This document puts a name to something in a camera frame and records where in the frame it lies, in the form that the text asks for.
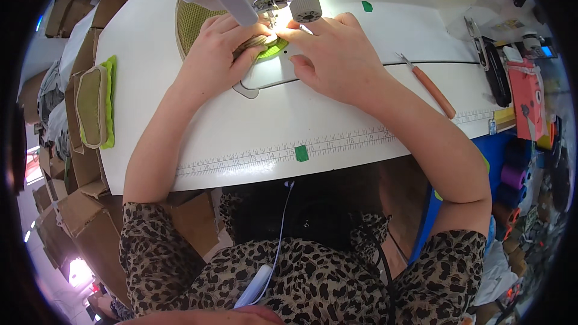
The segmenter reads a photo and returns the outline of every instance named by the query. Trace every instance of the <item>ruler markings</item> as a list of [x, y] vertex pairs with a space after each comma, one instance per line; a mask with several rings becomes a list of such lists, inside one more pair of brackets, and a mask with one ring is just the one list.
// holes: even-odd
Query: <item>ruler markings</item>
[[[459, 112], [452, 119], [452, 122], [456, 125], [461, 125], [476, 120], [490, 119], [493, 116], [494, 110]], [[384, 126], [358, 128], [350, 132], [289, 141], [283, 144], [186, 162], [177, 167], [176, 177], [197, 177], [227, 171], [251, 170], [268, 164], [296, 161], [295, 147], [300, 145], [307, 146], [309, 158], [312, 158], [394, 141], [397, 141], [397, 138]]]

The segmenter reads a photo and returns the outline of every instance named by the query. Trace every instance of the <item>orange handle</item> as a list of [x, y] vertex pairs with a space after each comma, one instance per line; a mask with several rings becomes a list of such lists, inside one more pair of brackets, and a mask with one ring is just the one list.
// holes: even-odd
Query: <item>orange handle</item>
[[417, 77], [417, 79], [424, 85], [424, 87], [430, 92], [433, 99], [442, 107], [443, 112], [447, 115], [449, 119], [452, 119], [455, 116], [455, 109], [452, 107], [450, 102], [447, 98], [443, 95], [443, 93], [437, 88], [437, 86], [432, 82], [429, 76], [426, 76], [425, 73], [422, 72], [421, 69], [418, 67], [414, 67], [412, 69], [413, 74]]

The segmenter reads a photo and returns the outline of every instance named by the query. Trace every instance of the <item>left hand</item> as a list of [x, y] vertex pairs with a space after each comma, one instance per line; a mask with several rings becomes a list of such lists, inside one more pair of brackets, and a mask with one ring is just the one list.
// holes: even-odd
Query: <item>left hand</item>
[[246, 49], [235, 61], [233, 52], [244, 41], [272, 31], [260, 19], [249, 27], [240, 26], [231, 14], [208, 18], [183, 62], [175, 83], [188, 98], [206, 100], [233, 87], [247, 73], [255, 58], [267, 47]]

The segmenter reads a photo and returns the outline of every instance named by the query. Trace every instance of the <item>white cable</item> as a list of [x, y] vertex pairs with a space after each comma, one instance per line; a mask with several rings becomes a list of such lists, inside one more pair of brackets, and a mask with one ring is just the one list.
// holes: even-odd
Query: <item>white cable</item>
[[271, 277], [273, 277], [275, 265], [277, 265], [277, 259], [279, 258], [279, 250], [281, 250], [281, 239], [283, 238], [283, 225], [285, 223], [285, 210], [287, 209], [287, 203], [289, 202], [289, 195], [291, 194], [291, 190], [293, 190], [294, 184], [295, 181], [292, 181], [291, 185], [289, 186], [289, 193], [287, 193], [287, 199], [285, 200], [285, 207], [283, 208], [283, 217], [281, 218], [281, 230], [279, 231], [279, 244], [277, 246], [277, 255], [275, 255], [275, 261], [273, 262], [273, 270], [271, 270], [271, 273], [269, 274], [269, 278], [267, 279], [267, 283], [265, 284], [265, 287], [263, 288], [263, 292], [261, 292], [261, 295], [259, 295], [259, 297], [256, 298], [256, 300], [250, 303], [249, 305], [255, 305], [257, 302], [261, 300], [261, 298], [265, 294], [265, 291], [267, 291], [267, 287], [269, 287], [269, 281], [271, 281]]

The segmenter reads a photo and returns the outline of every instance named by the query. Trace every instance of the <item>leopard print sleeve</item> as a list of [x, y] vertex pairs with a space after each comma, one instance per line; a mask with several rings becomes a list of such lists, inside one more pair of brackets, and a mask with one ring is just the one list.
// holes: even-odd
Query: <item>leopard print sleeve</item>
[[475, 231], [432, 236], [394, 279], [398, 324], [458, 324], [480, 285], [486, 237]]
[[191, 287], [205, 266], [162, 206], [138, 203], [123, 205], [120, 263], [135, 316], [179, 309], [173, 300]]

